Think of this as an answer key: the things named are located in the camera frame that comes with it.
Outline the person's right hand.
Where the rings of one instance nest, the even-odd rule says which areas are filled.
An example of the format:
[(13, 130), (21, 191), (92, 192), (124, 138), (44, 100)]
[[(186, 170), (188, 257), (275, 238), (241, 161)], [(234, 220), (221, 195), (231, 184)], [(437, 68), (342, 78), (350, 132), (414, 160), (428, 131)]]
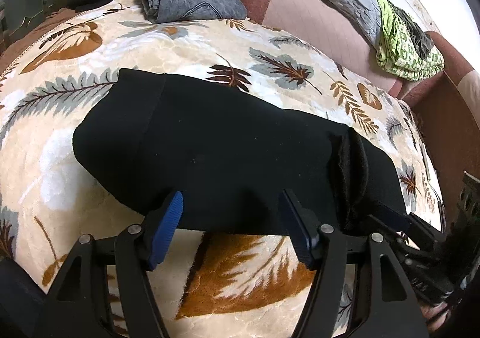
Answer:
[(437, 306), (431, 306), (423, 301), (419, 302), (421, 313), (425, 319), (427, 330), (430, 334), (438, 331), (448, 321), (454, 307), (443, 302)]

